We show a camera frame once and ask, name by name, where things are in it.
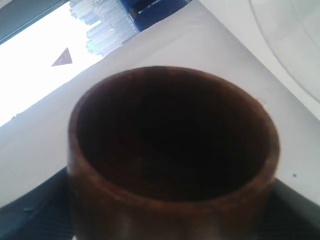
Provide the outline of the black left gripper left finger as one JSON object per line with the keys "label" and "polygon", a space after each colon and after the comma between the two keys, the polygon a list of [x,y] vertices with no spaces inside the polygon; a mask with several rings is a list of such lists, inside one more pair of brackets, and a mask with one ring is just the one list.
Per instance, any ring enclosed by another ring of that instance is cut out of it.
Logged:
{"label": "black left gripper left finger", "polygon": [[2,240],[73,240],[67,170],[0,208]]}

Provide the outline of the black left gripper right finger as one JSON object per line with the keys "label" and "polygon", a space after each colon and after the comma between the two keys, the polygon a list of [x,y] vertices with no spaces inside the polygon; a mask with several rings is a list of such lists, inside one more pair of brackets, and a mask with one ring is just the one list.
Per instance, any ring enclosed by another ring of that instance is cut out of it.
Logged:
{"label": "black left gripper right finger", "polygon": [[320,206],[276,179],[258,240],[318,240]]}

